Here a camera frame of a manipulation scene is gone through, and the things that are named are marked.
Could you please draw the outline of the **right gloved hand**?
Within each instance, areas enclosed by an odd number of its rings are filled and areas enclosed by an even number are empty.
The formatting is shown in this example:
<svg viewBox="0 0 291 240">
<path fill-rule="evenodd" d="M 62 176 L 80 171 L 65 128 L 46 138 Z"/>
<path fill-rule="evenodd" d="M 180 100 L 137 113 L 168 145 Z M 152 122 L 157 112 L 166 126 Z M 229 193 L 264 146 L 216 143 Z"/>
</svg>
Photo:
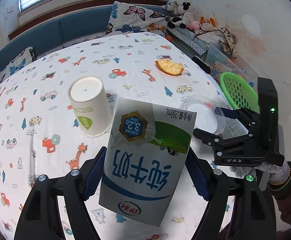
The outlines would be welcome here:
<svg viewBox="0 0 291 240">
<path fill-rule="evenodd" d="M 263 162 L 255 168 L 270 174 L 269 189 L 276 200 L 291 199 L 291 161 L 284 161 L 282 166 Z"/>
</svg>

